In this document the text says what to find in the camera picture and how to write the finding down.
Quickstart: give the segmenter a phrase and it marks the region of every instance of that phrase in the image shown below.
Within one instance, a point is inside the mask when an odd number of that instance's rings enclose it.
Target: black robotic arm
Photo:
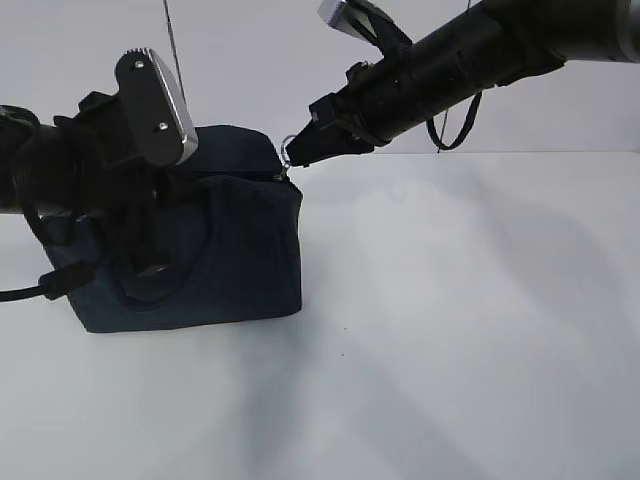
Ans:
[[[320,14],[384,58],[356,64],[345,88],[311,105],[287,149],[293,166],[372,152],[483,90],[569,60],[640,62],[638,0],[484,0],[415,44],[365,0],[326,0]]]

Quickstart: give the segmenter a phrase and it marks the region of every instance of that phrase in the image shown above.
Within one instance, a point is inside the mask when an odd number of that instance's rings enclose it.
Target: dark blue bag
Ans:
[[[89,332],[260,320],[302,308],[302,194],[289,180],[274,179],[282,171],[275,148],[251,130],[220,126],[198,134],[197,153],[178,168],[212,174],[202,180],[205,198],[155,219],[157,246],[171,255],[171,266],[141,278],[123,259],[109,261],[94,283],[69,295]],[[45,222],[53,235],[67,228],[66,219]],[[84,220],[73,245],[47,248],[47,255],[56,268],[96,259],[105,250],[102,238],[98,223]]]

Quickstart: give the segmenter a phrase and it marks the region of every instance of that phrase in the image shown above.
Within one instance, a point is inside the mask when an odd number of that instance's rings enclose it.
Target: white table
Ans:
[[[95,336],[0,306],[0,478],[624,480],[640,461],[640,157],[294,172],[305,309]],[[1,218],[1,288],[48,271]]]

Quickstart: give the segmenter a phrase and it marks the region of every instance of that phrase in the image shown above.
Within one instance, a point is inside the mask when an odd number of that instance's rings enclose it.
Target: white wall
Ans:
[[[280,141],[309,120],[307,106],[345,84],[344,72],[380,55],[329,29],[318,0],[181,0],[172,5],[190,107],[201,123],[235,122]],[[377,2],[415,40],[464,11],[466,0]],[[575,63],[488,92],[462,151],[635,151],[640,66]],[[453,139],[466,106],[452,111]],[[429,152],[424,128],[385,152]]]
[[[464,7],[381,4],[415,38]],[[196,119],[279,138],[345,67],[375,58],[315,7],[173,1]],[[170,59],[158,0],[11,0],[2,13],[0,102],[43,119],[114,91],[127,48]],[[609,117],[569,92],[571,108],[539,95],[549,118],[583,108],[589,129],[587,113],[632,125],[636,70],[605,75]],[[539,82],[565,91],[565,78]],[[499,93],[479,122],[498,142],[487,149],[622,144],[620,128],[533,129]],[[394,148],[427,145],[416,131]],[[640,478],[639,158],[376,155],[296,171],[305,310],[293,318],[92,336],[65,301],[0,305],[0,478]],[[23,220],[0,218],[0,289],[49,268]]]

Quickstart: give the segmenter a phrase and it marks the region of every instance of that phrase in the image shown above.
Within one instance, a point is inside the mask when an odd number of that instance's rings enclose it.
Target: black strap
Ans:
[[[471,102],[471,106],[469,107],[469,112],[467,113],[467,118],[464,121],[462,131],[458,135],[458,138],[456,138],[451,145],[446,145],[443,139],[440,138],[438,132],[436,131],[436,123],[433,118],[427,121],[427,131],[429,132],[429,136],[431,137],[433,143],[435,143],[436,147],[443,151],[450,151],[455,150],[464,143],[464,141],[471,133],[471,130],[473,129],[473,126],[476,122],[476,118],[478,117],[478,110],[480,109],[481,100],[482,92],[477,94],[474,97],[473,102]]]

